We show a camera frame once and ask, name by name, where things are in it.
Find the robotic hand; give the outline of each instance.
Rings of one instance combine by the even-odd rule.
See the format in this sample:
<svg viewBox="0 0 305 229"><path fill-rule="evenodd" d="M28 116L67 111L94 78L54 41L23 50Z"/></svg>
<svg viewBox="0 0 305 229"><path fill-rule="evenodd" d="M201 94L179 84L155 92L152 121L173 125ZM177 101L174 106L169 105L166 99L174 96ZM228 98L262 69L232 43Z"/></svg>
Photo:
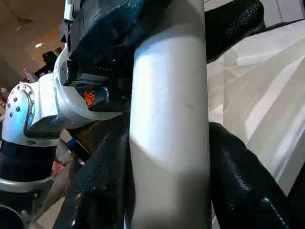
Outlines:
<svg viewBox="0 0 305 229"><path fill-rule="evenodd" d="M67 44L54 73L17 85L9 96L0 154L2 227L29 225L51 186L63 128L111 119L129 103L130 125L111 131L79 171L54 228L122 228L124 222L131 228L209 227L203 1L69 2ZM207 12L207 62L262 20L258 0ZM134 62L125 61L130 55ZM126 87L118 85L131 75L129 101L122 93ZM96 106L82 97L88 93ZM212 199L222 228L264 228L265 220L268 227L296 225L298 218L257 158L218 125L210 124L210 135ZM249 158L240 157L241 151ZM252 180L262 175L263 184ZM259 195L253 196L254 187ZM266 214L244 217L250 204Z"/></svg>

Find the black cylinder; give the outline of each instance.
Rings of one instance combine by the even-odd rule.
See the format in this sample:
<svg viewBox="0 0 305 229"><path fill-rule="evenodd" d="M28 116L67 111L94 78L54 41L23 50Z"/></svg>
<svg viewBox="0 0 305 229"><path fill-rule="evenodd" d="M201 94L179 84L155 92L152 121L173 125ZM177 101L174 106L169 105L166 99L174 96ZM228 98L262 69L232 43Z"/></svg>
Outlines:
<svg viewBox="0 0 305 229"><path fill-rule="evenodd" d="M56 146L22 146L2 141L0 177L12 181L36 181L51 175Z"/></svg>
<svg viewBox="0 0 305 229"><path fill-rule="evenodd" d="M16 212L0 206L0 225L3 229L23 229L23 222Z"/></svg>

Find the screw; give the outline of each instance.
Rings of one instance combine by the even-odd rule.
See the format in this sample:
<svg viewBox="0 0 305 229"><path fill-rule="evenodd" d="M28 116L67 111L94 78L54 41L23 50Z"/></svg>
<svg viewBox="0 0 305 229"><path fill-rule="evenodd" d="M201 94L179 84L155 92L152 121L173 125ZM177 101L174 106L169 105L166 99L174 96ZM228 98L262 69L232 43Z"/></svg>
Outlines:
<svg viewBox="0 0 305 229"><path fill-rule="evenodd" d="M35 141L27 141L27 144L34 145L34 144L36 144L36 142Z"/></svg>
<svg viewBox="0 0 305 229"><path fill-rule="evenodd" d="M38 198L38 193L34 193L34 194L33 194L33 197L34 197L35 199L37 199L37 198Z"/></svg>

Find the white plastic sheet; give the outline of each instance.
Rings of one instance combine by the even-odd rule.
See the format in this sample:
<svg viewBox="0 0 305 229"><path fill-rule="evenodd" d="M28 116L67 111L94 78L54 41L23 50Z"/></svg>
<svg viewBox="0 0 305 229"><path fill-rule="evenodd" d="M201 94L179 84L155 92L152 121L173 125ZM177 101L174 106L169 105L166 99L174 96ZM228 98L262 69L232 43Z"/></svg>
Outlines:
<svg viewBox="0 0 305 229"><path fill-rule="evenodd" d="M249 37L207 70L210 121L242 139L286 194L305 162L304 26Z"/></svg>

